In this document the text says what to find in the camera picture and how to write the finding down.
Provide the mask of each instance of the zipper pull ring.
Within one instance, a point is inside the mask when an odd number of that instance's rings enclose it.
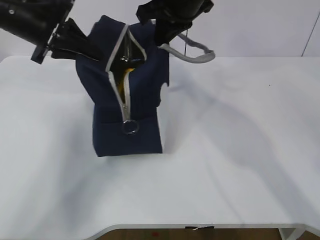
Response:
[[[126,135],[133,135],[139,131],[139,123],[136,120],[127,120],[122,124],[122,131]]]

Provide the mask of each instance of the fabric bag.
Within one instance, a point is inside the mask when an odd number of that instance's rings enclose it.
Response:
[[[157,107],[162,86],[169,85],[169,52],[191,63],[215,58],[213,51],[184,35],[180,37],[203,49],[205,55],[190,58],[168,44],[158,47],[154,34],[151,21],[126,25],[104,15],[88,36],[103,51],[104,59],[94,61],[81,55],[76,59],[80,81],[95,104],[92,134],[99,157],[163,153]]]

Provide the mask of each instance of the yellow object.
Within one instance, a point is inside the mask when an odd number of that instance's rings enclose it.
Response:
[[[126,101],[126,97],[125,97],[125,91],[124,91],[124,83],[125,83],[125,77],[128,73],[131,73],[132,71],[134,71],[135,69],[134,68],[128,68],[124,71],[124,74],[123,74],[123,78],[121,80],[121,83],[117,86],[118,88],[118,92],[120,94],[120,97],[123,101],[123,103],[125,103]]]

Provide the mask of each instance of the white wall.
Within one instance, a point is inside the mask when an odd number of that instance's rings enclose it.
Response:
[[[148,1],[76,0],[70,17],[88,34],[103,14],[136,23],[138,5]],[[210,46],[218,56],[300,56],[320,11],[320,0],[213,1],[212,11],[194,21],[189,36]],[[173,46],[184,50],[178,39]],[[31,55],[34,49],[32,44],[0,31],[0,60],[8,55]]]
[[[318,19],[309,44],[304,52],[306,57],[320,57],[320,18]]]
[[[214,3],[210,13],[194,21],[189,36],[218,56],[301,56],[320,11],[320,0]]]

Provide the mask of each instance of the wooden floor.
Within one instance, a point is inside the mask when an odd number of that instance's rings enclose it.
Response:
[[[281,240],[277,229],[120,229],[99,240]],[[298,240],[320,240],[305,232]]]

